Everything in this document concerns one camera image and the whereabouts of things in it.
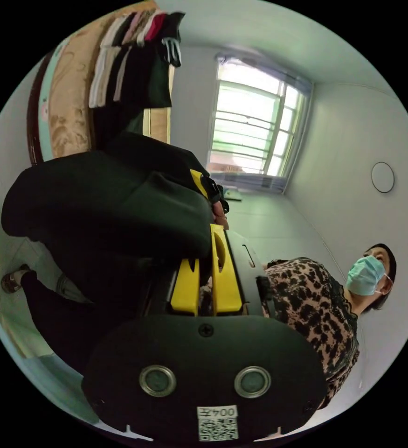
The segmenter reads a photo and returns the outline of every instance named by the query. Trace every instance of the camera lens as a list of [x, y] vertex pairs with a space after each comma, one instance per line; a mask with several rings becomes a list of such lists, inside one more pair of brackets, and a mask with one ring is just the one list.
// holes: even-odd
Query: camera lens
[[151, 365], [143, 369], [139, 382], [141, 388], [152, 397], [166, 397], [176, 388], [173, 372], [161, 365]]
[[235, 390], [244, 398], [258, 398], [264, 395], [271, 383], [267, 370], [258, 366], [241, 370], [235, 378]]

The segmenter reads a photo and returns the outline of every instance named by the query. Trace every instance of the woman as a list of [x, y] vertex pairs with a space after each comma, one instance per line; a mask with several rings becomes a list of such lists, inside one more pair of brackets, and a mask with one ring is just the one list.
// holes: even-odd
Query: woman
[[304, 336], [319, 355], [328, 386], [322, 409], [358, 360], [358, 316], [381, 309], [387, 300], [395, 257], [385, 244], [374, 245], [352, 266], [344, 286], [309, 258], [273, 260], [265, 271], [274, 292], [274, 317]]

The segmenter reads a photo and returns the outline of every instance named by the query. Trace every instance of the black hair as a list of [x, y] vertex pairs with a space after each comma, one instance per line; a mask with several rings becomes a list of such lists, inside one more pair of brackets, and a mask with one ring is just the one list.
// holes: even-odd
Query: black hair
[[[385, 249], [386, 252], [389, 254], [389, 260], [390, 260], [390, 268], [389, 268], [389, 277], [390, 280], [392, 281], [392, 283], [395, 281], [395, 275], [396, 275], [396, 259], [395, 256], [393, 254], [393, 252], [385, 245], [382, 243], [379, 244], [375, 244], [372, 247], [370, 247], [370, 249], [367, 249], [366, 252], [376, 248], [376, 247], [381, 247], [382, 249]], [[369, 305], [364, 311], [363, 313], [367, 313], [368, 311], [370, 311], [371, 309], [381, 309], [384, 306], [384, 303], [387, 300], [387, 297], [389, 296], [391, 291], [389, 291], [387, 294], [382, 295], [380, 298], [378, 298], [377, 300], [375, 300], [371, 305]]]

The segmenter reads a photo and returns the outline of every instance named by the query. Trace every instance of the leopard print blouse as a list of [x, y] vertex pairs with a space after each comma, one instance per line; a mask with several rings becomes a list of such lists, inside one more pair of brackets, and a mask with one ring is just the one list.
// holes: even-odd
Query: leopard print blouse
[[[273, 260], [265, 272], [273, 290], [275, 318], [304, 336], [319, 355], [328, 386], [322, 409], [358, 360], [358, 317], [344, 298], [342, 285], [316, 261], [304, 257]], [[211, 281], [201, 288], [201, 298], [208, 300], [209, 295]]]

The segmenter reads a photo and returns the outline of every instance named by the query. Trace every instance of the yellow plastic part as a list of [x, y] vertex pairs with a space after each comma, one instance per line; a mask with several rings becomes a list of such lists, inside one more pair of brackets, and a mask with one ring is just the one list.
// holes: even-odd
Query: yellow plastic part
[[202, 182], [201, 182], [202, 173], [200, 173], [199, 171], [196, 171], [194, 169], [191, 169], [190, 173], [191, 173], [191, 177], [193, 178], [194, 183], [196, 184], [196, 187], [198, 187], [198, 189], [202, 193], [202, 195], [206, 199], [208, 199], [208, 194], [205, 191], [204, 187], [202, 186]]
[[242, 300], [230, 256], [224, 227], [211, 224], [213, 251], [213, 310], [214, 315], [241, 310]]
[[177, 312], [198, 315], [199, 260], [195, 261], [194, 271], [187, 259], [182, 260], [171, 298], [171, 307]]

